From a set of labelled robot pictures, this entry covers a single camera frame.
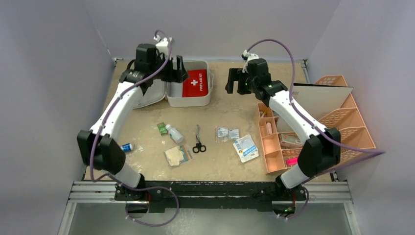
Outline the red first aid pouch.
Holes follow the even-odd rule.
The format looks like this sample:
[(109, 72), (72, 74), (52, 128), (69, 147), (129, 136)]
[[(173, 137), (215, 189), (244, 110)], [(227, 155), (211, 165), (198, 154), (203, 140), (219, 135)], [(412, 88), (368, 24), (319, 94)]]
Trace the red first aid pouch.
[(203, 97), (208, 94), (207, 70), (188, 70), (182, 97)]

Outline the white plastic bottle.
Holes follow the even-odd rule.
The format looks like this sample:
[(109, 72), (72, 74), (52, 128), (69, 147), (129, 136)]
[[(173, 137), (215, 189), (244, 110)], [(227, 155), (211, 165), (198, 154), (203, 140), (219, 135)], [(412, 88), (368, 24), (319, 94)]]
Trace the white plastic bottle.
[(172, 125), (167, 124), (166, 130), (168, 131), (168, 134), (170, 138), (177, 144), (180, 144), (184, 140), (184, 136)]

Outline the blue white mask packet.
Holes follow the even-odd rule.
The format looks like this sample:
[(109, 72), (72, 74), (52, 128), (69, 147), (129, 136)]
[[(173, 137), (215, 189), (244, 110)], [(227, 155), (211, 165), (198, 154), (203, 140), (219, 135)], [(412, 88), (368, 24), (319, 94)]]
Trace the blue white mask packet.
[(236, 150), (241, 163), (246, 163), (259, 156), (258, 148), (251, 135), (245, 135), (244, 137), (235, 140), (233, 147)]

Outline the beige gauze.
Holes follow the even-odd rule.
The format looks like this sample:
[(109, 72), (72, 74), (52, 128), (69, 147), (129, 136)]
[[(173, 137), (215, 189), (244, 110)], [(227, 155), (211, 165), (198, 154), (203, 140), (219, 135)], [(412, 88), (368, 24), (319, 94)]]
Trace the beige gauze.
[(179, 145), (164, 152), (165, 158), (171, 167), (180, 166), (193, 159), (191, 151), (186, 145)]

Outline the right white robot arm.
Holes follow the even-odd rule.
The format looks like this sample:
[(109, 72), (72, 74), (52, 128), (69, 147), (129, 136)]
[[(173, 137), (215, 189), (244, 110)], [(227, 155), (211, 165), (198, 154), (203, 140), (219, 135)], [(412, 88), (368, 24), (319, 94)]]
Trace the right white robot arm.
[(338, 129), (328, 129), (312, 118), (292, 97), (288, 88), (279, 80), (273, 81), (265, 59), (252, 59), (244, 68), (230, 68), (225, 86), (233, 93), (237, 84), (238, 94), (254, 94), (268, 108), (275, 111), (295, 132), (302, 144), (298, 162), (276, 178), (275, 193), (287, 199), (294, 188), (306, 180), (337, 165), (341, 150)]

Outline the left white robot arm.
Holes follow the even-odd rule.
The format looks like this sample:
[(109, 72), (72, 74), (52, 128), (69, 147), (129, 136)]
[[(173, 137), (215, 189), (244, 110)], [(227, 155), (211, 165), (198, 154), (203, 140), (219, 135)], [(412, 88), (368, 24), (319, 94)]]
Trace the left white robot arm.
[(116, 140), (134, 105), (144, 97), (154, 80), (182, 83), (187, 78), (182, 56), (171, 58), (168, 38), (154, 44), (139, 44), (136, 57), (121, 74), (117, 90), (99, 120), (81, 130), (77, 143), (82, 161), (91, 170), (101, 170), (127, 187), (133, 200), (146, 194), (144, 176), (126, 163), (125, 152)]

